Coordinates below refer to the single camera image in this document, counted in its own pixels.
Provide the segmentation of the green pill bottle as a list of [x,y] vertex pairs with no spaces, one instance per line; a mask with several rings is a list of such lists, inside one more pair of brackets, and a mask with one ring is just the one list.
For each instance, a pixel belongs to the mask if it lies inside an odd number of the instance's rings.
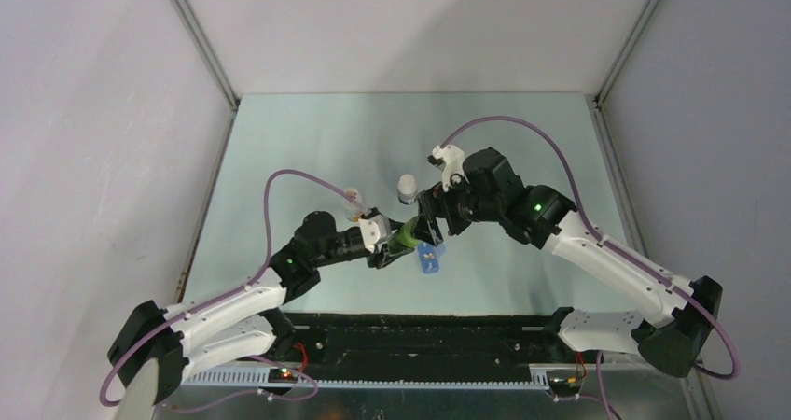
[[393,238],[397,245],[401,245],[406,248],[416,248],[422,242],[422,240],[417,238],[414,233],[419,220],[419,216],[412,217],[398,228]]

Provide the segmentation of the blue pill organizer box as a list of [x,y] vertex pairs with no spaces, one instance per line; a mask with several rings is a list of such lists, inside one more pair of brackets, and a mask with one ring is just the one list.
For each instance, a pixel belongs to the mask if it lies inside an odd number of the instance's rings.
[[416,248],[416,254],[421,267],[422,274],[432,275],[440,271],[440,258],[444,255],[446,246],[431,245],[420,243]]

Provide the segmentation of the white bottle orange label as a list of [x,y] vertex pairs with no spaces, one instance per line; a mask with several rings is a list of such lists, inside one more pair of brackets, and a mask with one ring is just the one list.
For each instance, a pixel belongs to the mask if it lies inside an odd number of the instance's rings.
[[356,223],[367,212],[367,207],[364,205],[358,189],[347,188],[344,193],[346,195],[343,200],[345,216],[350,222]]

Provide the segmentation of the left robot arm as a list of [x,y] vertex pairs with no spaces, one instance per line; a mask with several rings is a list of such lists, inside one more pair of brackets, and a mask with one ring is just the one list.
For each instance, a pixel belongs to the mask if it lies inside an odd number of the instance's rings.
[[314,211],[291,240],[265,261],[247,282],[196,301],[159,307],[139,304],[107,353],[110,380],[128,387],[144,365],[155,360],[155,402],[162,402],[186,380],[227,362],[249,356],[284,360],[295,348],[294,327],[281,308],[321,280],[320,268],[364,259],[381,269],[408,255],[416,217],[402,223],[378,211],[345,231],[335,218]]

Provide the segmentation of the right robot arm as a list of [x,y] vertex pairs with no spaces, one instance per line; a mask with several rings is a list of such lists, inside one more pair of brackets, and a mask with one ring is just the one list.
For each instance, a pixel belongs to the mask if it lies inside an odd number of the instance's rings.
[[557,190],[524,185],[491,147],[467,156],[453,145],[436,146],[428,161],[441,179],[418,197],[415,236],[441,244],[440,219],[450,236],[474,223],[495,223],[516,242],[569,261],[633,301],[628,312],[557,309],[542,338],[548,358],[565,362],[588,351],[636,355],[675,378],[695,368],[722,297],[714,279],[674,274],[602,233]]

